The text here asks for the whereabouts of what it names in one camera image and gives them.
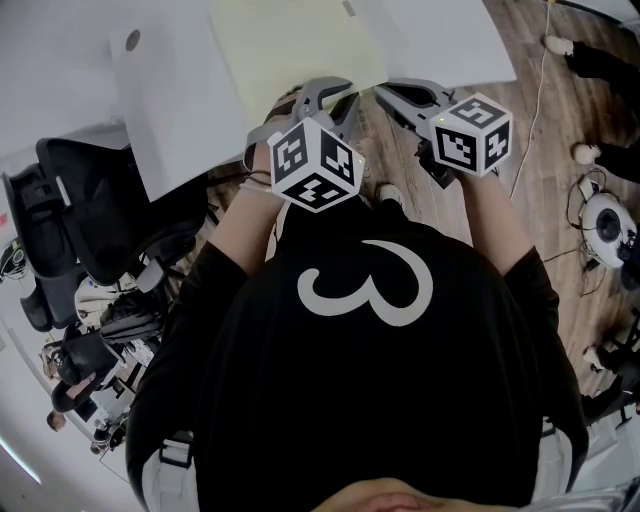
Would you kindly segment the black printed shirt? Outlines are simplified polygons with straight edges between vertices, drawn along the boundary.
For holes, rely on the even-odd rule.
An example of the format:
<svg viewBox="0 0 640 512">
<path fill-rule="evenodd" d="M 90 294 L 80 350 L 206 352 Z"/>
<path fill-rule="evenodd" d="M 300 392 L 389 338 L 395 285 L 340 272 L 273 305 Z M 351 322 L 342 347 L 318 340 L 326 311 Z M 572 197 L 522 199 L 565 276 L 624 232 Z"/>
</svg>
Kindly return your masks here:
<svg viewBox="0 0 640 512">
<path fill-rule="evenodd" d="M 386 477 L 527 505 L 545 422 L 574 468 L 588 449 L 558 306 L 535 250 L 500 272 L 398 206 L 291 207 L 253 275 L 201 249 L 131 408 L 130 483 L 187 432 L 201 512 L 308 512 Z"/>
</svg>

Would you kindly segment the black headrest office chair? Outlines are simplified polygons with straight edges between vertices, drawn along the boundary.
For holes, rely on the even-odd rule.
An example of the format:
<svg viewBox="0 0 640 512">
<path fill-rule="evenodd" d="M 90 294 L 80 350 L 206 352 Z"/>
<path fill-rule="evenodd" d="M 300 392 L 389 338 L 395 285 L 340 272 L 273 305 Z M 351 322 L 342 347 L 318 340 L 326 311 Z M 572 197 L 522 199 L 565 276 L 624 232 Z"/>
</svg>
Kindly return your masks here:
<svg viewBox="0 0 640 512">
<path fill-rule="evenodd" d="M 98 284 L 128 274 L 147 293 L 195 243 L 208 211 L 201 175 L 150 200 L 131 148 L 41 139 L 37 162 L 2 177 L 11 215 L 35 276 L 76 268 Z"/>
</svg>

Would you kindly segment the white desk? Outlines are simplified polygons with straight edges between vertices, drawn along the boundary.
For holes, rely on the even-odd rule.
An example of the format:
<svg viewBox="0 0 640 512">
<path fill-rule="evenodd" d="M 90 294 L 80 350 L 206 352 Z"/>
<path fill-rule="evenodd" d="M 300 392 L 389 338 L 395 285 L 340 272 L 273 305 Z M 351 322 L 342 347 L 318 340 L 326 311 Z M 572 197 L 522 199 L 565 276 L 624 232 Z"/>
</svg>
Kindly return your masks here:
<svg viewBox="0 0 640 512">
<path fill-rule="evenodd" d="M 483 0 L 343 0 L 380 52 L 387 80 L 447 88 L 516 74 Z M 132 30 L 141 38 L 132 52 Z M 120 108 L 150 200 L 238 159 L 251 127 L 211 19 L 211 0 L 136 0 L 111 38 Z"/>
</svg>

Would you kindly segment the white round device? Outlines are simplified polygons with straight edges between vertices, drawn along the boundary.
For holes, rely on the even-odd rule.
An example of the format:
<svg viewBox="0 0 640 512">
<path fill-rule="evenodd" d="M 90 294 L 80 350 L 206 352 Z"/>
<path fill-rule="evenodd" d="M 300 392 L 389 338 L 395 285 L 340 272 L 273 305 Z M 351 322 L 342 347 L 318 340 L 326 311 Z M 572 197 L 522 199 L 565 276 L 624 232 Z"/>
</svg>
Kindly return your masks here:
<svg viewBox="0 0 640 512">
<path fill-rule="evenodd" d="M 579 216 L 589 256 L 608 268 L 621 268 L 638 232 L 626 207 L 613 194 L 599 192 L 584 204 Z"/>
</svg>

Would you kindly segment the person's right forearm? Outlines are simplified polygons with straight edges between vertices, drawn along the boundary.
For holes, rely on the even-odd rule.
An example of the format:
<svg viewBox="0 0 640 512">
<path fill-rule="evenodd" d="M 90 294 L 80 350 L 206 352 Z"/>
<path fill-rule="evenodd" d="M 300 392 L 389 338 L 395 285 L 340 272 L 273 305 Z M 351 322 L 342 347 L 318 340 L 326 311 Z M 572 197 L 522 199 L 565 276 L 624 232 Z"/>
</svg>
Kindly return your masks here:
<svg viewBox="0 0 640 512">
<path fill-rule="evenodd" d="M 506 275 L 534 247 L 525 226 L 494 173 L 460 173 L 458 180 L 473 247 Z"/>
</svg>

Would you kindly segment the black mesh chair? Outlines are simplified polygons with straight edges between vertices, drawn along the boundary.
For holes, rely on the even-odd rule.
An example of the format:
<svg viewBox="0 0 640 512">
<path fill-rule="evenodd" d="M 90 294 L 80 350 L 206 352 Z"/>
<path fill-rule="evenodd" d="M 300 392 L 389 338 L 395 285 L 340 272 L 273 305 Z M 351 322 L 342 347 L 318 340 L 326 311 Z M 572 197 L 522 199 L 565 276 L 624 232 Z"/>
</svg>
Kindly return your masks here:
<svg viewBox="0 0 640 512">
<path fill-rule="evenodd" d="M 35 279 L 34 290 L 20 299 L 22 310 L 30 325 L 38 332 L 65 329 L 79 322 L 75 306 L 75 293 L 80 278 Z"/>
</svg>

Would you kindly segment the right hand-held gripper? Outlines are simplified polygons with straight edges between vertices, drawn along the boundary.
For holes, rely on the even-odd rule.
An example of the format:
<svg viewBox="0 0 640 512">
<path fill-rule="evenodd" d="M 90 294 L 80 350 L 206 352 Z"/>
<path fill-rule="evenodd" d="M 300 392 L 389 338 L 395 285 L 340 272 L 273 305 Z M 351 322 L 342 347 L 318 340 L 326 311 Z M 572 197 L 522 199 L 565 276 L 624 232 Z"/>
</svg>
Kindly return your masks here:
<svg viewBox="0 0 640 512">
<path fill-rule="evenodd" d="M 396 78 L 373 88 L 376 102 L 401 127 L 427 131 L 433 161 L 441 169 L 484 177 L 511 154 L 513 115 L 481 93 L 429 117 L 433 103 L 452 94 L 422 79 Z"/>
</svg>

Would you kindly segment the pale yellow cloth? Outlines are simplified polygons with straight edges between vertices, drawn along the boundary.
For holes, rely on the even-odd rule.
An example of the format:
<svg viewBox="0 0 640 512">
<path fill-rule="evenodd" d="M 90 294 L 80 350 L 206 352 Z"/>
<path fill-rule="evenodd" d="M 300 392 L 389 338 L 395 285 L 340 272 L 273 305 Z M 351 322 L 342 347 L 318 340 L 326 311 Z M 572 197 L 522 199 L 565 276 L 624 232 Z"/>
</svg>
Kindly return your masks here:
<svg viewBox="0 0 640 512">
<path fill-rule="evenodd" d="M 343 0 L 211 0 L 214 33 L 251 127 L 293 86 L 337 76 L 387 80 L 380 52 Z"/>
</svg>

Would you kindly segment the beige bag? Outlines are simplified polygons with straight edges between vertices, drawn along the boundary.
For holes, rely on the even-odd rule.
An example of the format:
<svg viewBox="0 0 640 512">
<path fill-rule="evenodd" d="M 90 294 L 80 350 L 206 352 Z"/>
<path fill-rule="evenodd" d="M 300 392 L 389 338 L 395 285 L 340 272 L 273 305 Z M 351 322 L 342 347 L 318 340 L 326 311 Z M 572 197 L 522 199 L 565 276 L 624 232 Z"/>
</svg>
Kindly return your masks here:
<svg viewBox="0 0 640 512">
<path fill-rule="evenodd" d="M 102 286 L 86 277 L 74 294 L 74 304 L 79 320 L 88 327 L 100 324 L 102 314 L 122 294 L 118 286 Z"/>
</svg>

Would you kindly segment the person's left forearm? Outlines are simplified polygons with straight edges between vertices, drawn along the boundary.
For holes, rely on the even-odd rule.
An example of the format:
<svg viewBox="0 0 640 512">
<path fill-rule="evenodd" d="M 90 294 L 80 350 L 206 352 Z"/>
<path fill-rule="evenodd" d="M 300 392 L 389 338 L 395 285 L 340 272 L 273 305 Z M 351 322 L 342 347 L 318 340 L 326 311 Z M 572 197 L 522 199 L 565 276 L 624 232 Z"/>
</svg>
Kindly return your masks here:
<svg viewBox="0 0 640 512">
<path fill-rule="evenodd" d="M 285 201 L 249 178 L 241 186 L 208 242 L 248 276 L 266 261 L 269 239 Z"/>
</svg>

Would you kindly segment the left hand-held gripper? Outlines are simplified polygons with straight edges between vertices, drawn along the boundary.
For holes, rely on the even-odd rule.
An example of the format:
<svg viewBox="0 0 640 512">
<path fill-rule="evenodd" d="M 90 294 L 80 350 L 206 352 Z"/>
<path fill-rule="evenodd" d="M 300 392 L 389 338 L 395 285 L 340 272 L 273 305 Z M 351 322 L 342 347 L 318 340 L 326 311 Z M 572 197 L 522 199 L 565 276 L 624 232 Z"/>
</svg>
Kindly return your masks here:
<svg viewBox="0 0 640 512">
<path fill-rule="evenodd" d="M 350 80 L 327 76 L 295 87 L 279 99 L 265 122 L 247 136 L 243 164 L 271 173 L 272 193 L 310 212 L 325 211 L 360 192 L 365 158 L 350 144 L 360 94 L 335 102 Z"/>
</svg>

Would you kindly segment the black wrist band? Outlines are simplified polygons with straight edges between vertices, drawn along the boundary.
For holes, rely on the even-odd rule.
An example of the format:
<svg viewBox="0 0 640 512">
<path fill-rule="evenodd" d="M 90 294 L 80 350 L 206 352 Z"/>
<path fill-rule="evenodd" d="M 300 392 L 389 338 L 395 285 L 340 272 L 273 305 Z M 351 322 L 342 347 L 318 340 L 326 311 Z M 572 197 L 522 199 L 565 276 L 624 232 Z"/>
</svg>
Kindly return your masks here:
<svg viewBox="0 0 640 512">
<path fill-rule="evenodd" d="M 240 187 L 247 190 L 270 194 L 272 192 L 271 173 L 262 170 L 247 172 Z"/>
</svg>

